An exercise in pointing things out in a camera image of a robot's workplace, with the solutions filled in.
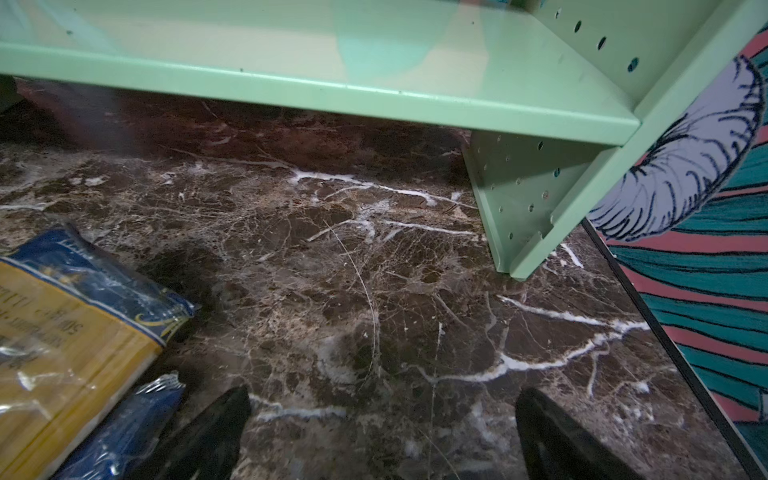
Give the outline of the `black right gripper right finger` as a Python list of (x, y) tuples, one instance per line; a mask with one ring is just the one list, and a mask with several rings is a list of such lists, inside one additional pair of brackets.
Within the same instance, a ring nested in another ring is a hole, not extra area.
[(540, 390), (522, 390), (515, 408), (530, 479), (641, 477)]

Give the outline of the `blue gold spaghetti bag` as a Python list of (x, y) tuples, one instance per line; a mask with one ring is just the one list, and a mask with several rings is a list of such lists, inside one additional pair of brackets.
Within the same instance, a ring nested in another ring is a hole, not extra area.
[(3, 254), (2, 477), (50, 477), (195, 311), (72, 226)]

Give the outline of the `blue Korean spaghetti bag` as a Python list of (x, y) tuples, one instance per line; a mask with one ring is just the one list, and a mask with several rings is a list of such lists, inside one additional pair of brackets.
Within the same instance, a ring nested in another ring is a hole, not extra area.
[(155, 448), (185, 391), (172, 371), (126, 395), (66, 459), (55, 479), (121, 479)]

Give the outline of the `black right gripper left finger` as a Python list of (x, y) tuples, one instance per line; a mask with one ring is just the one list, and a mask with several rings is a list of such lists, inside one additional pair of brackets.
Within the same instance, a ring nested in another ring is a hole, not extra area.
[(130, 479), (229, 479), (252, 412), (245, 386), (227, 390), (129, 473)]

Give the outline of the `green metal shelf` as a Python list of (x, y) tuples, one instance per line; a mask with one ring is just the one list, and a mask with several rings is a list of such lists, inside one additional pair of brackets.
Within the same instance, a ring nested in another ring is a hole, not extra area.
[(461, 127), (525, 279), (766, 23), (763, 1), (5, 1), (1, 76)]

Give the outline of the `black corner frame post right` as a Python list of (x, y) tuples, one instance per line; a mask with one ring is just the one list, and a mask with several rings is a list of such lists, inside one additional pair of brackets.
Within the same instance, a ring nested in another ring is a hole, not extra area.
[(664, 332), (662, 326), (658, 323), (651, 310), (645, 304), (640, 294), (635, 290), (629, 278), (621, 269), (617, 260), (613, 257), (604, 241), (600, 238), (598, 232), (593, 228), (587, 219), (580, 222), (581, 227), (587, 233), (594, 245), (600, 251), (607, 261), (611, 271), (619, 280), (624, 291), (630, 297), (632, 303), (637, 308), (643, 319), (649, 325), (657, 340), (662, 345), (666, 354), (670, 357), (677, 370), (691, 389), (696, 399), (706, 411), (709, 418), (723, 436), (731, 451), (745, 470), (750, 479), (766, 479), (767, 470), (762, 466), (757, 456), (744, 441), (738, 429), (733, 422), (725, 415), (722, 408), (716, 403), (708, 389), (701, 382), (701, 379), (692, 369), (691, 365), (684, 359), (682, 353), (674, 342)]

